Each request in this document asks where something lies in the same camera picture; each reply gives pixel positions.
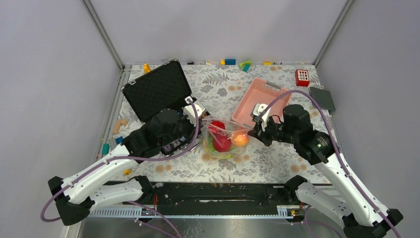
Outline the orange toy peach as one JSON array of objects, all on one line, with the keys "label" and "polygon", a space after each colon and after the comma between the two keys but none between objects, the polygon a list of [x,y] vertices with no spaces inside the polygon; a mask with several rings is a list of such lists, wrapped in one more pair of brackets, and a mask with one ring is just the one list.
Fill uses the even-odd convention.
[{"label": "orange toy peach", "polygon": [[249,144],[250,139],[246,131],[236,131],[231,134],[230,141],[234,146],[245,147]]}]

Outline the yellow toy banana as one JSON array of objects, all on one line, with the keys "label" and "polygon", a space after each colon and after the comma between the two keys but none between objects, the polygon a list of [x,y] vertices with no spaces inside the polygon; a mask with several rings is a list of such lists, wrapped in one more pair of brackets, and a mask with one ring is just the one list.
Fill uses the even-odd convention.
[{"label": "yellow toy banana", "polygon": [[234,145],[231,145],[230,150],[227,152],[217,152],[212,145],[212,141],[213,140],[204,140],[202,143],[204,150],[208,154],[210,154],[211,157],[214,157],[217,159],[228,159],[228,158],[233,157],[236,154],[240,154],[243,152],[242,149]]}]

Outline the clear zip top bag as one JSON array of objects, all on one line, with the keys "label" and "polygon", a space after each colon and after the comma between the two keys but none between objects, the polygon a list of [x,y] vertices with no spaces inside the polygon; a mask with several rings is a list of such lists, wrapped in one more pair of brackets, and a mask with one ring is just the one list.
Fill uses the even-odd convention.
[{"label": "clear zip top bag", "polygon": [[211,157],[230,159],[242,155],[250,144],[249,128],[228,120],[205,118],[203,148]]}]

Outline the red toy apple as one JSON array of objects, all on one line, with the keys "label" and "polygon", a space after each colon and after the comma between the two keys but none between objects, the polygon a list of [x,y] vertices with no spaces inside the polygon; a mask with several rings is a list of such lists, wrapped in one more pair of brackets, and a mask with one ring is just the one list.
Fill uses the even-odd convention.
[{"label": "red toy apple", "polygon": [[215,135],[212,145],[217,152],[227,152],[231,148],[231,141],[226,135]]}]

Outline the red toy pepper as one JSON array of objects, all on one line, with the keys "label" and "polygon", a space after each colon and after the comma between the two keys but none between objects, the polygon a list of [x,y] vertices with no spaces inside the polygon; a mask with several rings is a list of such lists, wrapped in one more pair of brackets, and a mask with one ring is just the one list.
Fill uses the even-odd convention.
[{"label": "red toy pepper", "polygon": [[223,134],[225,134],[225,129],[226,129],[226,127],[225,127],[225,124],[224,123],[222,123],[221,121],[218,121],[218,120],[213,120],[209,125],[208,125],[208,130],[212,133],[212,134],[214,134],[214,135],[216,135],[216,134],[219,134],[219,135],[223,135]]}]

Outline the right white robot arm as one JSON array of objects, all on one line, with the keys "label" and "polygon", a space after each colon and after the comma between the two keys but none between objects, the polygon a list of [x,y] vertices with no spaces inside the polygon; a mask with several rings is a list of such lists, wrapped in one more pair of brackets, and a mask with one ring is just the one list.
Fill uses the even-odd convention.
[{"label": "right white robot arm", "polygon": [[348,238],[382,238],[394,231],[403,215],[398,209],[381,203],[353,173],[330,135],[313,128],[309,112],[301,105],[287,105],[284,121],[276,122],[266,104],[255,104],[251,116],[255,122],[248,135],[265,146],[272,142],[292,144],[297,154],[322,173],[342,197],[321,191],[302,176],[289,179],[284,198],[290,204],[299,201],[335,220]]}]

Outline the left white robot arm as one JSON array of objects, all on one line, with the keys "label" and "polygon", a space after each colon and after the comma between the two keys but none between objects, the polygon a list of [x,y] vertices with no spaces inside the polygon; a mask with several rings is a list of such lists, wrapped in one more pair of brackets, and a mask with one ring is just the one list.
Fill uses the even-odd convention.
[{"label": "left white robot arm", "polygon": [[134,165],[160,161],[154,157],[138,157],[137,142],[138,139],[129,136],[127,142],[117,145],[85,170],[65,179],[51,178],[48,185],[52,197],[41,210],[41,220],[46,223],[61,220],[65,226],[70,226],[84,220],[97,208],[135,200],[143,204],[151,202],[154,191],[146,186],[146,178],[107,184],[117,173]]}]

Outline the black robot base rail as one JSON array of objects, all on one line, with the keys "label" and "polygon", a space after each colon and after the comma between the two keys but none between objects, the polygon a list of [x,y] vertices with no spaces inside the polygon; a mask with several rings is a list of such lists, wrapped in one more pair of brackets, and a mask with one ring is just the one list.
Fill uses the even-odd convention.
[{"label": "black robot base rail", "polygon": [[146,188],[136,203],[155,206],[169,216],[277,215],[278,208],[301,209],[304,203],[283,184],[150,182],[133,177]]}]

